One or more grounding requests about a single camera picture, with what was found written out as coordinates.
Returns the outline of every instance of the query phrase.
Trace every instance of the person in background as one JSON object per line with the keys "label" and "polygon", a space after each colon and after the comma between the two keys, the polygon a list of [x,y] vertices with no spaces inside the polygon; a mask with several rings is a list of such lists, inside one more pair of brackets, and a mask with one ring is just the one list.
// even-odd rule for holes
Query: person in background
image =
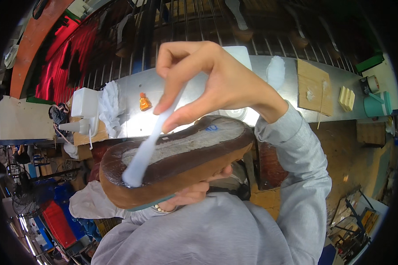
{"label": "person in background", "polygon": [[19,149],[16,146],[12,146],[12,150],[13,157],[15,158],[16,162],[20,163],[21,165],[31,162],[31,158],[28,155],[28,148],[26,146],[20,145]]}
{"label": "person in background", "polygon": [[[156,72],[165,88],[154,114],[168,109],[194,76],[209,75],[204,93],[176,110],[165,121],[164,133],[219,109],[251,107],[260,114],[255,136],[275,146],[289,172],[280,188],[279,216],[274,220],[264,208],[227,192],[207,194],[209,183],[200,182],[132,212],[103,237],[91,264],[317,264],[331,178],[320,141],[301,114],[213,42],[163,43]],[[231,172],[228,166],[212,178]]]}

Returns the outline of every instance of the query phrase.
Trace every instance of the stainless steel workbench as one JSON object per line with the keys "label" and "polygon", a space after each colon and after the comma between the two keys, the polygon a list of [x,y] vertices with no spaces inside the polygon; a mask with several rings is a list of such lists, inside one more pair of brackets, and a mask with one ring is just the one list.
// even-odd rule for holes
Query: stainless steel workbench
{"label": "stainless steel workbench", "polygon": [[[272,56],[250,56],[253,71],[262,79],[266,80],[266,68]],[[279,94],[288,100],[298,111],[300,111],[309,123],[317,122],[319,113],[307,109],[298,108],[298,79],[296,59],[283,57],[285,61],[286,73],[285,82],[279,89]],[[367,118],[364,112],[364,94],[361,91],[359,79],[361,76],[345,71],[343,69],[322,64],[314,61],[307,61],[310,64],[326,71],[330,76],[332,86],[333,116],[321,117],[321,121],[362,119]],[[193,78],[186,87],[177,108],[196,100],[204,91],[207,75],[200,73]],[[155,69],[149,69],[137,74],[126,76],[116,80],[119,87],[120,102],[126,102],[126,110],[120,116],[121,132],[117,138],[137,137],[150,135],[157,120],[157,116],[152,113],[153,109],[145,112],[140,111],[139,99],[143,92],[155,106],[163,94],[164,81],[156,74]],[[345,86],[354,91],[355,103],[351,112],[345,112],[337,102],[340,88]],[[258,114],[248,108],[247,115],[243,119],[250,126],[254,126],[258,119]],[[180,131],[190,125],[180,126],[175,131]]]}

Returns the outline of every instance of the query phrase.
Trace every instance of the white container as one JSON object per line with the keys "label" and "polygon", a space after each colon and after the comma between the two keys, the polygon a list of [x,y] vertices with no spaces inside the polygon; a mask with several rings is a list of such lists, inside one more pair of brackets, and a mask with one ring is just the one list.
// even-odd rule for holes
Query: white container
{"label": "white container", "polygon": [[95,118],[98,114],[99,91],[83,87],[74,92],[71,116],[79,118]]}

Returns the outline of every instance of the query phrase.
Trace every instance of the orange bottle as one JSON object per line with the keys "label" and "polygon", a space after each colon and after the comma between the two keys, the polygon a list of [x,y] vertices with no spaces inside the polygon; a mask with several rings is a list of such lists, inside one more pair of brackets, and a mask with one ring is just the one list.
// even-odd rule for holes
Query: orange bottle
{"label": "orange bottle", "polygon": [[140,93],[140,110],[146,111],[152,107],[149,99],[145,96],[144,93]]}

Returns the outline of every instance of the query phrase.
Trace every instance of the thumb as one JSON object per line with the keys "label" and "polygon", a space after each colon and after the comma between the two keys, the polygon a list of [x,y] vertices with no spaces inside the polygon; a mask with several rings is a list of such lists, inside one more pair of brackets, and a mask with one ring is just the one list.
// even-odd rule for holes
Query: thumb
{"label": "thumb", "polygon": [[164,122],[162,132],[167,134],[178,126],[191,124],[202,116],[215,111],[215,106],[215,100],[204,93],[197,100],[177,109],[171,114]]}

